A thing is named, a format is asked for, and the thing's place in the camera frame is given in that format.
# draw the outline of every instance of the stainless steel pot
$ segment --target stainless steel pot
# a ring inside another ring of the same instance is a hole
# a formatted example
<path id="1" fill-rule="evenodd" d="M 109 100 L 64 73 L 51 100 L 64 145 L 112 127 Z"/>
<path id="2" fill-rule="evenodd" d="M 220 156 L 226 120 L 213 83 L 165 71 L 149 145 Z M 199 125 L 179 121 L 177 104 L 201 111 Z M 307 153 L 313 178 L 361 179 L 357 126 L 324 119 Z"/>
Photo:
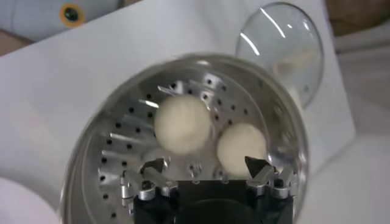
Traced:
<path id="1" fill-rule="evenodd" d="M 154 137 L 158 104 L 178 94 L 199 97 L 214 118 L 208 144 L 196 155 L 172 155 Z M 303 122 L 290 95 L 264 69 L 247 61 L 225 55 L 186 55 L 133 76 L 103 103 L 68 164 L 62 223 L 131 223 L 128 209 L 122 206 L 119 175 L 127 167 L 137 169 L 156 158 L 164 159 L 165 175 L 172 179 L 218 178 L 221 166 L 215 144 L 220 132 L 235 122 L 249 122 L 264 133 L 273 165 L 293 166 L 299 180 L 296 219 L 307 185 L 308 149 Z"/>

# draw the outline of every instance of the white surface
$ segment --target white surface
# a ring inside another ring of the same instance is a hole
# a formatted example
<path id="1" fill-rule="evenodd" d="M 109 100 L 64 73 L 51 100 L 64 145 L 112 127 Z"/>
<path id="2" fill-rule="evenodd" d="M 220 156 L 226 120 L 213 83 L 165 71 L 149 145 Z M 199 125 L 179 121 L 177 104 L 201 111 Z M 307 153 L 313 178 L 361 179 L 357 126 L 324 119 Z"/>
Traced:
<path id="1" fill-rule="evenodd" d="M 188 52 L 234 54 L 248 16 L 270 1 L 145 0 L 0 58 L 0 175 L 59 202 L 70 153 L 103 100 L 135 72 Z M 324 78 L 305 110 L 311 171 L 355 132 L 320 0 L 291 1 L 317 25 Z"/>
<path id="2" fill-rule="evenodd" d="M 65 3 L 83 10 L 85 21 L 106 15 L 119 6 L 119 0 L 1 0 L 0 29 L 30 40 L 39 41 L 70 29 L 59 17 Z"/>
<path id="3" fill-rule="evenodd" d="M 0 178 L 2 224 L 56 224 L 59 218 L 49 204 L 24 186 Z"/>
<path id="4" fill-rule="evenodd" d="M 310 180 L 299 223 L 389 223 L 390 46 L 339 58 L 358 135 Z"/>

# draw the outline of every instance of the white dough ball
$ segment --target white dough ball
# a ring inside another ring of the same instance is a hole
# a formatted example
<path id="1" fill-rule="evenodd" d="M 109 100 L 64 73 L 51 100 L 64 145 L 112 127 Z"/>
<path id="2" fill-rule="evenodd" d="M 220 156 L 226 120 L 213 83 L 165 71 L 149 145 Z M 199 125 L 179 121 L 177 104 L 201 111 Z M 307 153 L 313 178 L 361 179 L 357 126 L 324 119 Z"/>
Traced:
<path id="1" fill-rule="evenodd" d="M 248 177 L 245 156 L 265 159 L 264 135 L 250 124 L 235 124 L 226 129 L 219 138 L 217 156 L 222 167 L 236 177 Z"/>
<path id="2" fill-rule="evenodd" d="M 210 112 L 203 101 L 190 95 L 165 100 L 154 120 L 154 132 L 160 145 L 181 155 L 200 149 L 210 130 Z"/>

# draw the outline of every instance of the metal bracket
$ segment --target metal bracket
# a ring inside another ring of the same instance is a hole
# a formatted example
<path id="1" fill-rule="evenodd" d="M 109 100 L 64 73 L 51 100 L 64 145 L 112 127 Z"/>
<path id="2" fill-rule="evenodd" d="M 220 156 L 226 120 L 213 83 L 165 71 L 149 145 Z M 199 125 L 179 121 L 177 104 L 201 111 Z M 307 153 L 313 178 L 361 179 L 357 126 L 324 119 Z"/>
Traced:
<path id="1" fill-rule="evenodd" d="M 294 175 L 292 167 L 285 167 L 279 176 L 274 180 L 271 187 L 271 195 L 275 198 L 284 199 L 288 195 L 297 194 L 297 175 Z"/>
<path id="2" fill-rule="evenodd" d="M 255 191 L 256 196 L 261 196 L 264 194 L 265 186 L 268 184 L 269 180 L 274 177 L 274 175 L 274 167 L 264 166 L 253 179 L 247 180 L 246 184 Z"/>
<path id="3" fill-rule="evenodd" d="M 145 180 L 138 172 L 128 169 L 123 172 L 123 178 L 130 186 L 138 192 L 138 198 L 142 201 L 149 201 L 155 197 L 155 185 Z"/>
<path id="4" fill-rule="evenodd" d="M 162 175 L 159 171 L 148 167 L 143 172 L 144 178 L 153 182 L 161 189 L 162 196 L 171 197 L 172 193 L 177 190 L 178 184 Z"/>

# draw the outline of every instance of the yellow circle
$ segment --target yellow circle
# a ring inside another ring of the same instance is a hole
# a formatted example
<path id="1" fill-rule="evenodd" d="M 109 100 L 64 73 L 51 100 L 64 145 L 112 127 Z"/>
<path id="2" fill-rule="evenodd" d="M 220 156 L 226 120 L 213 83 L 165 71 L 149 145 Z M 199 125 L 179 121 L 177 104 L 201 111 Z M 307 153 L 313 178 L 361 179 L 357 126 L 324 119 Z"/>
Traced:
<path id="1" fill-rule="evenodd" d="M 76 21 L 70 21 L 70 20 L 68 20 L 65 17 L 65 10 L 67 8 L 72 8 L 72 9 L 77 11 L 77 14 L 78 14 L 79 17 L 78 17 L 78 19 Z M 79 26 L 79 25 L 81 25 L 81 24 L 83 24 L 85 22 L 85 17 L 84 17 L 83 10 L 79 7 L 79 5 L 77 5 L 75 3 L 65 3 L 65 4 L 63 4 L 60 7 L 60 10 L 58 11 L 58 15 L 60 17 L 61 22 L 63 24 L 65 24 L 66 26 L 76 27 L 76 26 Z"/>

